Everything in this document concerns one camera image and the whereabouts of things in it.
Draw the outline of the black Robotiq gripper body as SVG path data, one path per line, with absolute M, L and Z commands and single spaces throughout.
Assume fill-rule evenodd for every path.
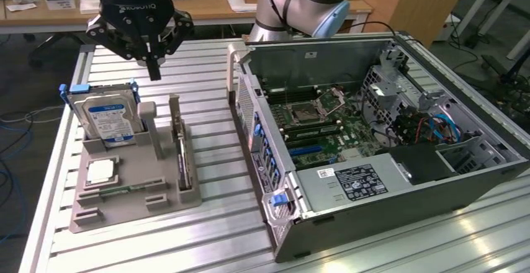
M 175 30 L 172 0 L 100 0 L 91 20 L 91 38 L 97 42 L 171 42 Z

